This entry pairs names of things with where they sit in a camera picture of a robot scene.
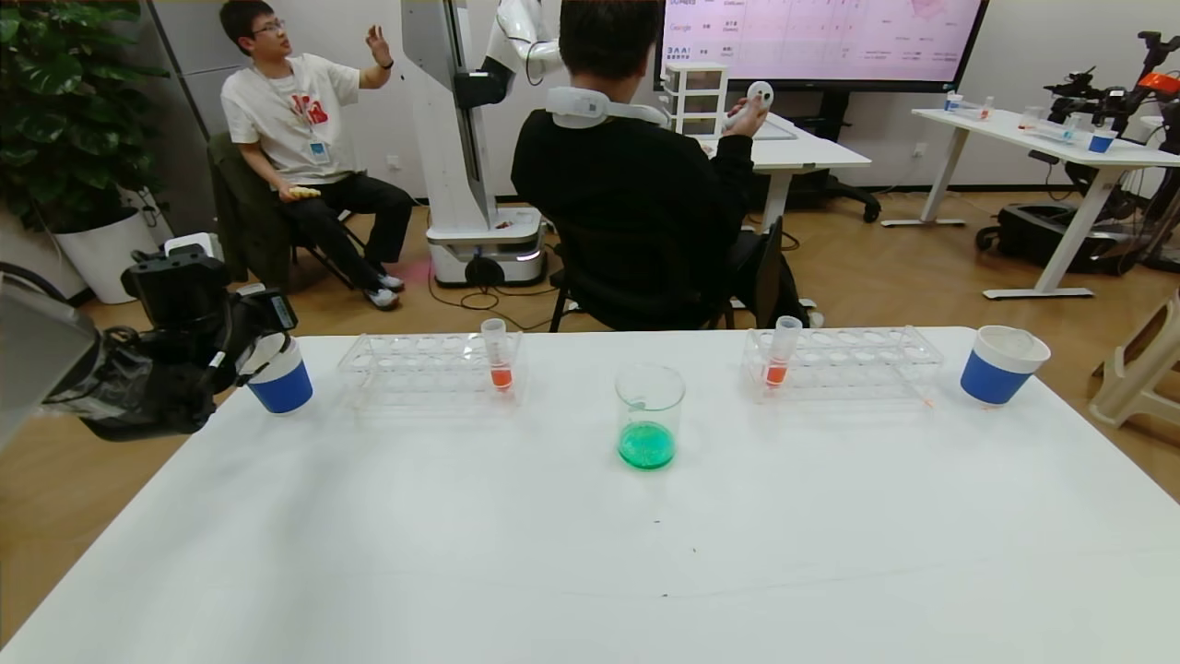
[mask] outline id badge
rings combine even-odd
[[[328,146],[322,140],[313,140],[308,146],[312,150],[313,163],[317,165],[332,163],[332,156],[328,155]]]

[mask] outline man in black hoodie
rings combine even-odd
[[[658,0],[563,0],[558,44],[570,85],[629,104],[651,61],[660,8]],[[576,213],[618,229],[650,223],[642,210],[658,210],[676,224],[674,236],[689,258],[693,285],[710,297],[735,295],[752,307],[765,238],[742,232],[741,225],[753,173],[753,136],[768,109],[755,100],[750,110],[725,132],[712,160],[696,139],[640,119],[564,129],[537,110],[520,129],[512,183],[558,223],[563,215]],[[625,250],[618,257],[601,256],[609,264],[595,264],[595,271],[614,275],[620,284],[628,282],[629,272],[631,283],[644,278],[644,265],[624,256]],[[806,324],[785,259],[774,314],[794,315]]]

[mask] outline hand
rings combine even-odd
[[[373,61],[387,67],[393,64],[393,55],[389,54],[389,42],[385,40],[385,29],[379,25],[369,27],[369,33],[365,37],[365,44],[373,52]]]
[[[736,124],[730,126],[725,132],[726,136],[736,134],[749,136],[753,138],[754,134],[758,133],[758,130],[761,129],[762,123],[766,121],[766,114],[771,112],[771,109],[762,107],[762,99],[760,97],[754,97],[753,99],[742,97],[741,99],[738,99],[738,105],[729,109],[729,117],[738,114],[738,111],[742,110],[746,104],[750,104],[752,112],[746,113],[738,120]]]
[[[278,199],[284,203],[294,203],[299,196],[291,193],[291,183],[286,179],[278,184]]]

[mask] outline orange liquid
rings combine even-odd
[[[779,388],[787,380],[787,366],[772,364],[766,370],[766,384],[771,388]]]
[[[506,393],[512,388],[512,370],[511,369],[493,369],[492,370],[492,386],[500,393]]]

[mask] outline test tube rack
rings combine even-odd
[[[975,104],[972,101],[959,101],[949,112],[955,113],[955,114],[957,114],[959,117],[968,118],[968,119],[976,119],[976,120],[979,120],[979,121],[986,121],[986,120],[991,119],[991,113],[995,112],[995,109],[992,106],[986,105],[986,104]]]
[[[668,63],[661,83],[663,92],[657,97],[671,116],[673,131],[702,138],[721,134],[722,118],[729,110],[729,67],[699,60]]]
[[[752,329],[742,375],[755,401],[922,400],[943,356],[913,327],[804,329],[782,387],[766,373],[774,331]]]
[[[1074,145],[1083,138],[1083,131],[1077,129],[1077,124],[1057,124],[1051,120],[1041,119],[1024,130],[1029,136],[1053,140],[1063,145]]]
[[[524,335],[510,331],[512,388],[492,384],[481,335],[361,335],[337,366],[358,410],[446,410],[517,402],[523,395]]]

